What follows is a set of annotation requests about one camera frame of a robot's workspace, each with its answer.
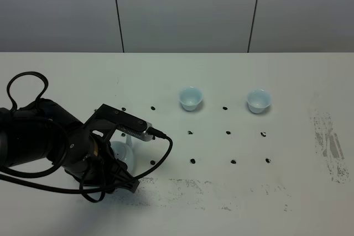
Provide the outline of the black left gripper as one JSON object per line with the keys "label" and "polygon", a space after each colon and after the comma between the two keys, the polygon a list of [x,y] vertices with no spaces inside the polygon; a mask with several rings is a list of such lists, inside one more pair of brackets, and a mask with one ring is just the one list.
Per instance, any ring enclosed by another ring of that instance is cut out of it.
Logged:
{"label": "black left gripper", "polygon": [[118,188],[135,193],[139,181],[128,182],[133,178],[128,166],[115,159],[110,141],[103,141],[102,136],[85,129],[70,132],[72,147],[64,162],[65,172],[82,188],[115,189],[119,184]]}

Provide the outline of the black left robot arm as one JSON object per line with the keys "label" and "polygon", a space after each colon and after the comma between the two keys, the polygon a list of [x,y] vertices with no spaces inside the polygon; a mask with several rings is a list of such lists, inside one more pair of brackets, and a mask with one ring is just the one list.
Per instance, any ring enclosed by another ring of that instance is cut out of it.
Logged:
{"label": "black left robot arm", "polygon": [[[147,128],[145,121],[105,104],[86,122],[49,99],[1,109],[1,180],[84,196],[117,188],[134,192],[139,179],[115,157],[110,140],[117,130],[141,138]],[[59,168],[79,183],[77,189],[34,183]]]}

